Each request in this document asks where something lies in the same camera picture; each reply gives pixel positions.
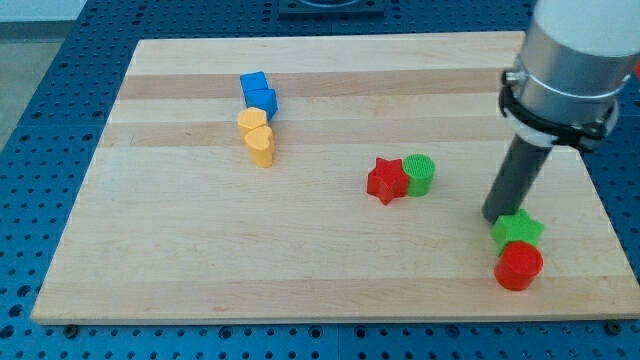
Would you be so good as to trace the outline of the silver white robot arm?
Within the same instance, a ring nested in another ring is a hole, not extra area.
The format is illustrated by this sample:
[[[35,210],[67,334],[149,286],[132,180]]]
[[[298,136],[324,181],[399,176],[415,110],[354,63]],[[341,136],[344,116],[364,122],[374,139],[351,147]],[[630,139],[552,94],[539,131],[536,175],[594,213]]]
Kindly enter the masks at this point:
[[[503,73],[502,114],[524,142],[596,147],[639,60],[639,0],[539,0]]]

